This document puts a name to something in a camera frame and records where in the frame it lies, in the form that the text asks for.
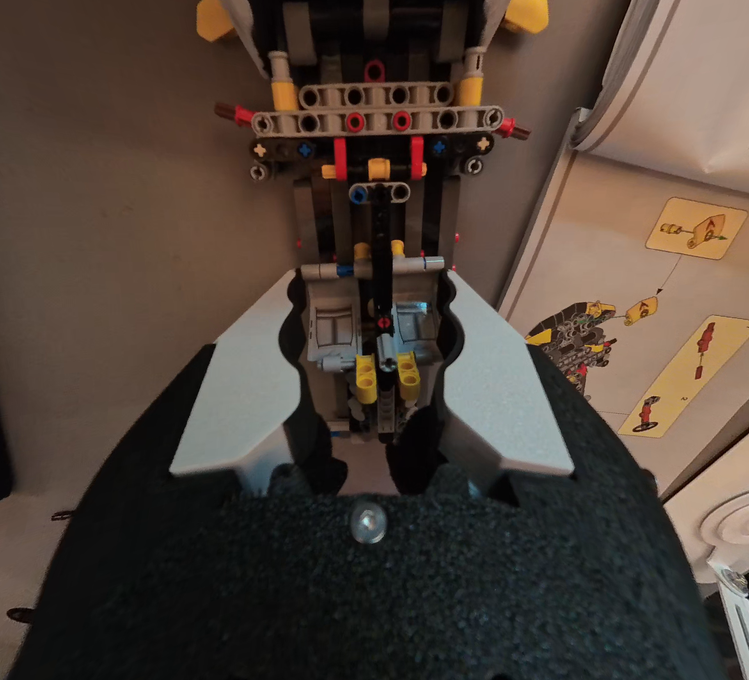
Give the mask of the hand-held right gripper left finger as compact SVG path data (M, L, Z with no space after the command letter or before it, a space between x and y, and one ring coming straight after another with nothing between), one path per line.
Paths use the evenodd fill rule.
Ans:
M285 273L214 343L215 349L169 471L229 469L242 487L265 495L273 470L291 463L284 423L301 399L298 371L279 332L292 312Z

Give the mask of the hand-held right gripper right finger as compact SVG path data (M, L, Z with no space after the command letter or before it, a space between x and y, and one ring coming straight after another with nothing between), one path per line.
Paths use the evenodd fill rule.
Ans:
M511 469L569 477L574 463L526 341L459 275L446 279L463 341L445 363L440 451L482 494Z

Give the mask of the grey lego panel piece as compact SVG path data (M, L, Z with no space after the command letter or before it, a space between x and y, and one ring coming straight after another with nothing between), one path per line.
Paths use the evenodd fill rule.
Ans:
M359 284L354 276L338 278L336 265L301 266L309 300L307 358L327 373L353 370L362 353Z

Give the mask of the lego car chassis model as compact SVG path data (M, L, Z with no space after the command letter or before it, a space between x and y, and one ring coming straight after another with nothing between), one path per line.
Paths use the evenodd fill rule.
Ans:
M362 353L328 373L338 416L397 444L442 360L461 181L529 131L483 97L482 0L248 1L273 105L215 113L252 132L254 181L293 181L301 266L353 265ZM239 38L219 0L196 11L201 38Z

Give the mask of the open lego instruction booklet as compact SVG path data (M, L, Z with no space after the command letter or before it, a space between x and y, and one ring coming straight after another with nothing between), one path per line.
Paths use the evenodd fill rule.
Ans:
M500 313L660 494L747 404L747 0L632 0Z

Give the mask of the white monitor stand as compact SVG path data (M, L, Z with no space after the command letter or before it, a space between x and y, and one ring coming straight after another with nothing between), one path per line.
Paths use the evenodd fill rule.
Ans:
M747 438L665 503L695 580L747 598Z

